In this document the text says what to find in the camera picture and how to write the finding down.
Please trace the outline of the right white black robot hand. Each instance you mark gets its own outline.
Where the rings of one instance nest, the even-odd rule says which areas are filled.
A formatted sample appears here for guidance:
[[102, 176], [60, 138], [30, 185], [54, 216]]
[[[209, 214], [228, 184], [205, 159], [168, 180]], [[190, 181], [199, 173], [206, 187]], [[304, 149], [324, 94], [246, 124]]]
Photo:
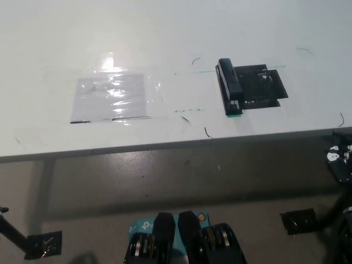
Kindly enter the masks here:
[[338, 184], [351, 185], [351, 133], [333, 133], [333, 146], [326, 151], [329, 171]]

